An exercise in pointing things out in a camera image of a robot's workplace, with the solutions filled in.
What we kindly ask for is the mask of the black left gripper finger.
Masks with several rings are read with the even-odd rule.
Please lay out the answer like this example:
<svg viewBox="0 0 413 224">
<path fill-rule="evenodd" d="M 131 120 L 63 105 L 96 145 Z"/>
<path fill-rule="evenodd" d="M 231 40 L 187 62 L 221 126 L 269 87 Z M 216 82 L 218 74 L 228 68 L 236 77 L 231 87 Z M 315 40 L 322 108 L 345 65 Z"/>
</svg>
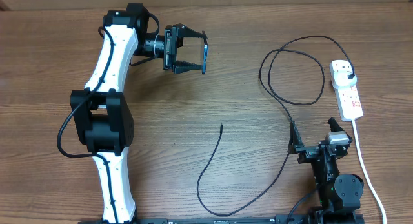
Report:
<svg viewBox="0 0 413 224">
<path fill-rule="evenodd" d="M 203 67 L 195 63 L 190 63 L 186 61 L 176 61 L 176 63 L 173 66 L 174 74 L 180 74 L 191 70 L 200 70 L 201 73 L 203 73 Z"/>
<path fill-rule="evenodd" d="M 178 37 L 193 37 L 206 39 L 207 35 L 204 32 L 196 32 L 195 30 L 185 26 L 184 24 L 176 24 L 176 36 Z"/>
</svg>

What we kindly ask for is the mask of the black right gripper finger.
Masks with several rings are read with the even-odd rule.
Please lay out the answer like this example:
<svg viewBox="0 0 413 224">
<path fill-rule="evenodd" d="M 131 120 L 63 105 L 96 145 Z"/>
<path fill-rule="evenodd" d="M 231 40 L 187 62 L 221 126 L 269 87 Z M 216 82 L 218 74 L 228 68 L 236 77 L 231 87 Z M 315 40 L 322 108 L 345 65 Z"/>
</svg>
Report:
<svg viewBox="0 0 413 224">
<path fill-rule="evenodd" d="M 294 121 L 290 122 L 289 152 L 296 153 L 298 148 L 304 147 L 301 136 Z"/>
<path fill-rule="evenodd" d="M 343 131 L 341 126 L 338 124 L 338 122 L 333 117 L 331 117 L 328 120 L 328 124 L 330 126 L 331 132 L 342 132 Z"/>
</svg>

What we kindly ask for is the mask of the blue Galaxy smartphone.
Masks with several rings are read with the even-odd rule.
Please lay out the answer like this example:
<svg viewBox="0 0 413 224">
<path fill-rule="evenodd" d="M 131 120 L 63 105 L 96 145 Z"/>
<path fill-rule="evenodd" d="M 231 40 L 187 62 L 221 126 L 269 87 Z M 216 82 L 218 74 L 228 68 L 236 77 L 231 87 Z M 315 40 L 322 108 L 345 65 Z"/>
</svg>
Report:
<svg viewBox="0 0 413 224">
<path fill-rule="evenodd" d="M 207 56 L 208 56 L 208 42 L 207 42 L 207 38 L 204 37 L 203 38 L 204 44 L 203 44 L 203 56 L 202 56 L 202 74 L 206 74 L 206 70 L 207 70 Z"/>
</svg>

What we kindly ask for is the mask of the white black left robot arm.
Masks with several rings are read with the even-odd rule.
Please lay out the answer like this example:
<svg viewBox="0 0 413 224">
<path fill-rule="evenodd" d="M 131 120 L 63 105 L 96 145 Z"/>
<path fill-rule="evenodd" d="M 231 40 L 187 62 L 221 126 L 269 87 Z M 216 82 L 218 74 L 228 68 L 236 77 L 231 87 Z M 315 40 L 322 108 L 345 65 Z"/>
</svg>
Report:
<svg viewBox="0 0 413 224">
<path fill-rule="evenodd" d="M 138 223 L 128 175 L 128 151 L 134 138 L 134 120 L 123 93 L 134 56 L 146 63 L 162 59 L 163 69 L 180 74 L 206 72 L 208 43 L 205 32 L 178 23 L 164 33 L 148 31 L 154 19 L 141 3 L 125 10 L 109 10 L 99 29 L 103 47 L 94 73 L 84 89 L 73 90 L 69 115 L 87 156 L 97 167 L 104 211 L 100 223 Z"/>
</svg>

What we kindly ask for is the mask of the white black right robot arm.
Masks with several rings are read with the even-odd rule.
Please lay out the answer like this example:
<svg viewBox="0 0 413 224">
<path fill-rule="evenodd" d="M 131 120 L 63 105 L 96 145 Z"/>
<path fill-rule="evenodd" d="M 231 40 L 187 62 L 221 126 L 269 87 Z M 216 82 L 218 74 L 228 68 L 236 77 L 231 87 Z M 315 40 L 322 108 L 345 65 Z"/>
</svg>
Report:
<svg viewBox="0 0 413 224">
<path fill-rule="evenodd" d="M 332 117 L 328 120 L 330 132 L 316 146 L 304 146 L 294 122 L 290 123 L 289 154 L 297 154 L 299 164 L 310 163 L 316 188 L 299 200 L 287 216 L 287 223 L 363 223 L 356 210 L 361 206 L 364 181 L 355 174 L 342 174 L 337 160 L 348 154 L 353 139 Z M 294 214 L 297 207 L 314 193 L 320 206 L 306 214 Z"/>
</svg>

